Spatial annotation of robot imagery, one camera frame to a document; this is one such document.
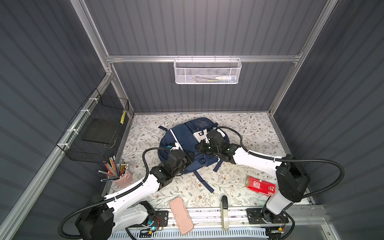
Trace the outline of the navy blue student backpack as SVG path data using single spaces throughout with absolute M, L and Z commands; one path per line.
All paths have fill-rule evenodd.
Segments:
M 195 174 L 197 179 L 203 184 L 210 193 L 214 189 L 200 176 L 198 170 L 203 167 L 216 164 L 214 171 L 217 172 L 223 163 L 216 156 L 205 155 L 196 149 L 202 140 L 206 140 L 208 130 L 215 129 L 219 125 L 208 118 L 198 118 L 190 120 L 184 124 L 179 124 L 171 129 L 166 129 L 162 126 L 159 128 L 165 130 L 166 133 L 160 141 L 160 148 L 169 149 L 170 146 L 179 144 L 183 151 L 192 159 L 192 164 L 185 168 L 185 174 Z

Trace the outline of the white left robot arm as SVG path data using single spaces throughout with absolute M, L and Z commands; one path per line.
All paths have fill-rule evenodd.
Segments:
M 169 153 L 168 159 L 149 169 L 146 153 L 161 150 Z M 190 154 L 180 149 L 149 148 L 142 154 L 146 174 L 143 179 L 114 194 L 98 198 L 98 201 L 80 208 L 59 223 L 58 234 L 69 240 L 106 240 L 118 227 L 140 225 L 148 218 L 149 209 L 144 207 L 142 221 L 139 217 L 128 224 L 123 223 L 123 211 L 144 197 L 169 185 L 176 176 L 184 174 L 193 163 Z

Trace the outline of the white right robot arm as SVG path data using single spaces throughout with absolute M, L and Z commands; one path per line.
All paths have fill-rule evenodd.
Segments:
M 267 173 L 277 179 L 276 191 L 263 206 L 260 216 L 267 224 L 286 214 L 286 210 L 302 199 L 328 191 L 338 185 L 345 176 L 342 165 L 326 159 L 295 159 L 292 155 L 285 157 L 269 156 L 248 150 L 240 133 L 239 144 L 231 144 L 224 139 L 226 127 L 208 128 L 193 134 L 198 144 L 196 149 L 205 155 L 217 157 L 223 162 L 248 166 Z M 310 176 L 302 163 L 324 163 L 337 167 L 340 171 L 337 179 L 328 186 L 306 193 Z

